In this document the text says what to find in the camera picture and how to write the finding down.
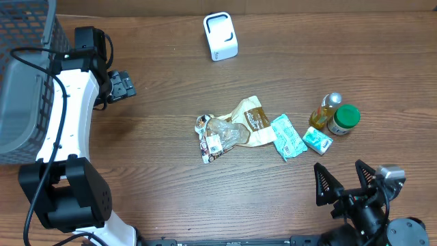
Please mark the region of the green lid jar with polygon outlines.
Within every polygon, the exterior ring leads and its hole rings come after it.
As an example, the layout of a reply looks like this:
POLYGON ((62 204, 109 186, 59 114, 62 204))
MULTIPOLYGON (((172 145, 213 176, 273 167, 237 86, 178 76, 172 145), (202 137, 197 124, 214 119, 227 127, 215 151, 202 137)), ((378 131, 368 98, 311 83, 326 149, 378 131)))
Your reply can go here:
POLYGON ((340 106, 328 121, 329 131, 335 135, 348 134, 361 119, 361 113, 354 105, 340 106))

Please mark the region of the green Kleenex tissue pack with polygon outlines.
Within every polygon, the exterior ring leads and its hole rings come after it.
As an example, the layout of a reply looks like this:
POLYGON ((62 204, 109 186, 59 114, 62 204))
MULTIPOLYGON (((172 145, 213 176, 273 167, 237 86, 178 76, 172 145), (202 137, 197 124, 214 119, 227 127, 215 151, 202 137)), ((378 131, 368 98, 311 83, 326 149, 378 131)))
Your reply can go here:
POLYGON ((307 146, 320 155, 325 154, 333 143, 333 140, 330 137, 312 126, 307 129, 302 140, 307 146))

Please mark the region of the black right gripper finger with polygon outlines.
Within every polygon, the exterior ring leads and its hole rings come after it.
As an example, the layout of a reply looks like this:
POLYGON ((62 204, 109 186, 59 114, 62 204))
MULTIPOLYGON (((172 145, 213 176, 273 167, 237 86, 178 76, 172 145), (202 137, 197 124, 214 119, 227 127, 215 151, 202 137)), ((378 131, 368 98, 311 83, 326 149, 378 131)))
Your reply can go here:
POLYGON ((355 168, 361 185, 361 190, 373 191, 376 187, 374 184, 375 169, 360 159, 355 162, 355 168))
POLYGON ((313 167, 317 206, 333 204, 341 197, 343 185, 321 163, 316 163, 313 167))

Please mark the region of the clear plastic bottle grey cap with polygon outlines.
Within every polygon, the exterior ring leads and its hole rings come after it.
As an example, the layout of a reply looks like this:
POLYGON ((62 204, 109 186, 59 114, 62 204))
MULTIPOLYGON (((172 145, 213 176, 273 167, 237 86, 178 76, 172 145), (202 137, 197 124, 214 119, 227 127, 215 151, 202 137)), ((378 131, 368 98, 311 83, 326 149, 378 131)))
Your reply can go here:
POLYGON ((342 103, 342 95, 338 92, 332 92, 322 100, 321 105, 311 114, 309 118, 309 125, 313 128, 321 130, 329 121, 336 110, 342 103))

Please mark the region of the white barcode scanner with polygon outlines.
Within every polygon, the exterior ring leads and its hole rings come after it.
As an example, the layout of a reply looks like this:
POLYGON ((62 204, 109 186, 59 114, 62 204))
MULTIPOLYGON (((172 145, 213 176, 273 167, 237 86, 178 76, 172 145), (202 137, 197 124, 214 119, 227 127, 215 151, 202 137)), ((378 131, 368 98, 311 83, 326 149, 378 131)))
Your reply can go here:
POLYGON ((235 57, 238 54, 236 32, 227 12, 207 15, 203 20, 211 58, 214 62, 235 57))

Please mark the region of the brown patterned snack bag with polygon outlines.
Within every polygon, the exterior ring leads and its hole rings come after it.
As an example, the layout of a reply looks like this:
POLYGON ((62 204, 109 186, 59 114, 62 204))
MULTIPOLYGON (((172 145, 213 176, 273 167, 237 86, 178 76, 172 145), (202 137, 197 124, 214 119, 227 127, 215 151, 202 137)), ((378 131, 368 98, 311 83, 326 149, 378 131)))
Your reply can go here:
POLYGON ((258 147, 274 142, 277 136, 257 96, 243 99, 227 115, 201 115, 195 132, 199 136, 201 157, 211 163, 232 148, 258 147))

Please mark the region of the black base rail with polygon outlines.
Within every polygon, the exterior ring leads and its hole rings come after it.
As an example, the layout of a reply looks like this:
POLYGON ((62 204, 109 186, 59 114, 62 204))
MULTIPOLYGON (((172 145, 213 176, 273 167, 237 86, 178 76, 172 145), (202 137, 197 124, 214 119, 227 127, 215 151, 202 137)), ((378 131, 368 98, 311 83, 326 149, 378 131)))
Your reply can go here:
POLYGON ((160 238, 156 240, 141 239, 141 246, 318 246, 318 245, 357 245, 357 243, 323 241, 320 235, 291 236, 290 238, 227 239, 205 241, 177 241, 160 238))

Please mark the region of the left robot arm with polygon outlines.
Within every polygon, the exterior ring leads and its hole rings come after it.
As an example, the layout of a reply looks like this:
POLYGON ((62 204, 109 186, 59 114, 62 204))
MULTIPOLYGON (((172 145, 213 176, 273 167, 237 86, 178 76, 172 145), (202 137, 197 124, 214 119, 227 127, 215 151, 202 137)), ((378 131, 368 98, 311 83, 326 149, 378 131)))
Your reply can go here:
POLYGON ((23 240, 37 215, 46 229, 70 241, 85 237, 94 245, 143 245, 140 232, 113 211, 109 185, 89 160, 89 132, 94 110, 136 95, 127 72, 110 70, 110 37, 95 27, 74 30, 74 48, 55 51, 43 72, 55 82, 48 131, 36 161, 19 169, 18 181, 30 202, 23 240))

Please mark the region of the mint green wipes pack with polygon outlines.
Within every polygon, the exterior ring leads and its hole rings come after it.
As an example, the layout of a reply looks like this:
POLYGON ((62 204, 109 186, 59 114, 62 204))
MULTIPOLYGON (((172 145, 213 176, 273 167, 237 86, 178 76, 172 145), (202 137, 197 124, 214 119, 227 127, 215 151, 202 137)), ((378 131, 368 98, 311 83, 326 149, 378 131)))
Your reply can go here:
POLYGON ((308 150, 289 118, 282 114, 270 123, 277 139, 274 146, 285 162, 308 150))

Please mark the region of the dark grey plastic basket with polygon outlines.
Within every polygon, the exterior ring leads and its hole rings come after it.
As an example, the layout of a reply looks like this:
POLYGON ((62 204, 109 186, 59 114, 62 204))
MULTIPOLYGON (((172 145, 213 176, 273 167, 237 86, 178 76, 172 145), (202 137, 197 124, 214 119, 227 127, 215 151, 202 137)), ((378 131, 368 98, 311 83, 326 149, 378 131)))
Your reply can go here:
POLYGON ((32 163, 48 129, 54 83, 30 67, 51 65, 49 50, 70 43, 56 0, 1 2, 1 164, 32 163))

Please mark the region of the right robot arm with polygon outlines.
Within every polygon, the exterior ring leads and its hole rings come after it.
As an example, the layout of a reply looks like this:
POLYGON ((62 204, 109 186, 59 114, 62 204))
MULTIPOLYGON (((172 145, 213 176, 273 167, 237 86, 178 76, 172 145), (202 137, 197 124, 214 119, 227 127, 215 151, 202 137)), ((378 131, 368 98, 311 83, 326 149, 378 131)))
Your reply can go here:
POLYGON ((355 162, 355 168, 361 187, 346 190, 321 163, 314 165, 316 204, 332 204, 332 218, 351 221, 321 234, 318 245, 429 245, 425 224, 420 219, 389 219, 390 202, 404 187, 405 171, 397 165, 373 169, 362 160, 355 162))

